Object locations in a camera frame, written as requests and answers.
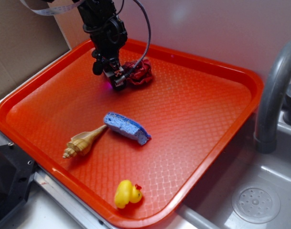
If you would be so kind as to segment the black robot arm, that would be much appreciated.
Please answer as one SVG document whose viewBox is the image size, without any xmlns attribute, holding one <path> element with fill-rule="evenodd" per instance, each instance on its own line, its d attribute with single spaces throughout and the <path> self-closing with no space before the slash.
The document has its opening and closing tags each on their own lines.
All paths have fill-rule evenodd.
<svg viewBox="0 0 291 229">
<path fill-rule="evenodd" d="M 118 17 L 111 0 L 86 0 L 78 7 L 83 30 L 89 34 L 95 49 L 92 51 L 93 74 L 104 74 L 113 89 L 126 87 L 124 70 L 120 64 L 119 51 L 125 45 L 128 34 L 124 22 Z"/>
</svg>

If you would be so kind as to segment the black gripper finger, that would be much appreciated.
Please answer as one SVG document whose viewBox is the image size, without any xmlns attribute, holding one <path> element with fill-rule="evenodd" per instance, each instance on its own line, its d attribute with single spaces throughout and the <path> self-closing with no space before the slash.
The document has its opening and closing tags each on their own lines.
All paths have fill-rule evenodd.
<svg viewBox="0 0 291 229">
<path fill-rule="evenodd" d="M 96 60 L 93 63 L 93 68 L 92 68 L 93 74 L 101 75 L 104 70 L 104 58 L 97 50 L 94 50 L 92 52 L 92 57 Z"/>
<path fill-rule="evenodd" d="M 126 78 L 124 70 L 120 65 L 119 60 L 114 59 L 107 62 L 103 67 L 103 73 L 108 78 L 112 88 L 116 91 L 121 91 L 126 87 Z"/>
</svg>

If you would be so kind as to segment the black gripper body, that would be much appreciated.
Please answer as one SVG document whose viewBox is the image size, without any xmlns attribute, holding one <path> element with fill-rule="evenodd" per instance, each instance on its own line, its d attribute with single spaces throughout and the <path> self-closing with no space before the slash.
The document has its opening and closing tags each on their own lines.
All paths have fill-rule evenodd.
<svg viewBox="0 0 291 229">
<path fill-rule="evenodd" d="M 90 31 L 95 50 L 93 57 L 99 62 L 113 62 L 119 59 L 119 51 L 127 41 L 128 35 L 124 22 L 113 16 L 100 27 Z"/>
</svg>

